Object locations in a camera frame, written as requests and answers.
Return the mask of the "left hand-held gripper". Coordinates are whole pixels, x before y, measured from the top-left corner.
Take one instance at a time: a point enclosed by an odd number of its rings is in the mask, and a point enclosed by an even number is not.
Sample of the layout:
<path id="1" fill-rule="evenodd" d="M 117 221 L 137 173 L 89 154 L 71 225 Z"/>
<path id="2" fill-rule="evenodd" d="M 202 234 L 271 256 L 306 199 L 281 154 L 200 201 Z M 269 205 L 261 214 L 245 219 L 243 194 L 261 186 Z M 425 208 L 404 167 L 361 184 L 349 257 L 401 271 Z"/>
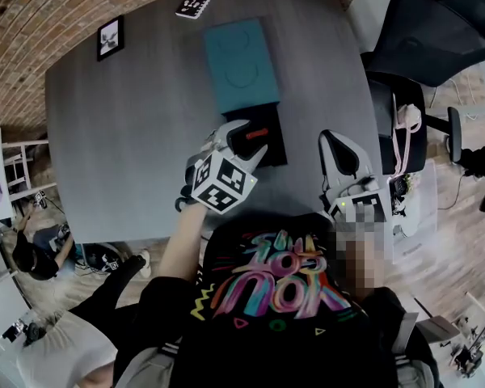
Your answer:
<path id="1" fill-rule="evenodd" d="M 249 158 L 234 152 L 233 135 L 250 125 L 232 120 L 214 130 L 200 153 L 190 157 L 185 170 L 183 197 L 222 215 L 248 198 L 258 180 L 253 171 L 268 152 L 263 145 Z"/>

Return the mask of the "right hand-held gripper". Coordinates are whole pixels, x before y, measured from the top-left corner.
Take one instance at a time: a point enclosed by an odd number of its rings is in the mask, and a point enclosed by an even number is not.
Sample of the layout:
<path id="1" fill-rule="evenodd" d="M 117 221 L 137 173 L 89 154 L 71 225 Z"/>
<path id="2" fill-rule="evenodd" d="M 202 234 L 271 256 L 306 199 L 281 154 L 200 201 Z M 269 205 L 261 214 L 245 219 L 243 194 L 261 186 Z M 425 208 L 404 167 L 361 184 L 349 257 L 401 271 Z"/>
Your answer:
<path id="1" fill-rule="evenodd" d="M 380 188 L 372 175 L 367 152 L 352 139 L 329 129 L 319 134 L 318 151 L 324 183 L 332 188 L 321 196 L 323 214 L 333 222 L 387 222 L 386 189 Z M 333 187 L 346 177 L 359 181 L 337 192 Z"/>

